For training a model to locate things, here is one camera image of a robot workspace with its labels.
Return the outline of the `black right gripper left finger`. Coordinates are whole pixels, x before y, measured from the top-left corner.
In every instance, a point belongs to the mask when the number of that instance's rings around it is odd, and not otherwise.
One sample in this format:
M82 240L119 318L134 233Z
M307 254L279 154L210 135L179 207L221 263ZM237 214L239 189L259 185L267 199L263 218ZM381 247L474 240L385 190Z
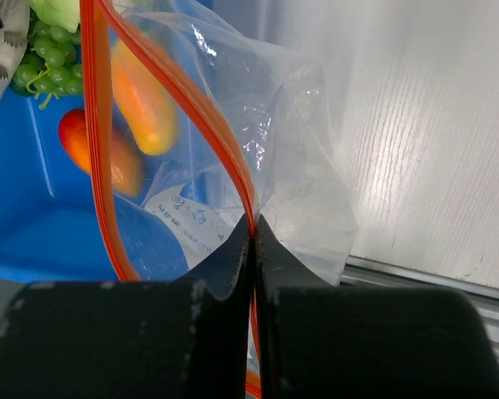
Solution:
M0 398L242 398L250 237L172 282L40 282L0 318Z

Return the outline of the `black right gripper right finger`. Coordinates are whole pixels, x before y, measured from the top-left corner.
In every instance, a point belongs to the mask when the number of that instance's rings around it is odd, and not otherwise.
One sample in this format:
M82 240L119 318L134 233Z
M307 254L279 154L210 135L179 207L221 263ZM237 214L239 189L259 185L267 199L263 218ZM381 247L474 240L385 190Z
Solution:
M265 398L499 398L499 365L450 288L333 286L256 225Z

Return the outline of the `clear zip top bag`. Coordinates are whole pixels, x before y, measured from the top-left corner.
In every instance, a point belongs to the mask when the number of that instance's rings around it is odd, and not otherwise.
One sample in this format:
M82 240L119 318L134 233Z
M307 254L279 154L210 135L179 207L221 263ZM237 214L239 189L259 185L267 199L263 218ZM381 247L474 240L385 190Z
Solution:
M118 282L172 282L245 220L249 324L245 394L260 397L256 225L338 286L356 223L329 159L319 67L250 40L195 1L80 4L86 133L96 216ZM113 98L122 40L172 97L179 135L162 155L137 146Z

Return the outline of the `white green cabbage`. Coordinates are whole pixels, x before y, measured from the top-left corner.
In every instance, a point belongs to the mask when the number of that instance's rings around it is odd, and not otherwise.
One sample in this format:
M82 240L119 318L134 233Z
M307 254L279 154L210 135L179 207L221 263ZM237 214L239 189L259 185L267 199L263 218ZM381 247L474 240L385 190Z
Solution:
M29 0L37 17L48 25L59 26L70 33L80 24L79 0Z

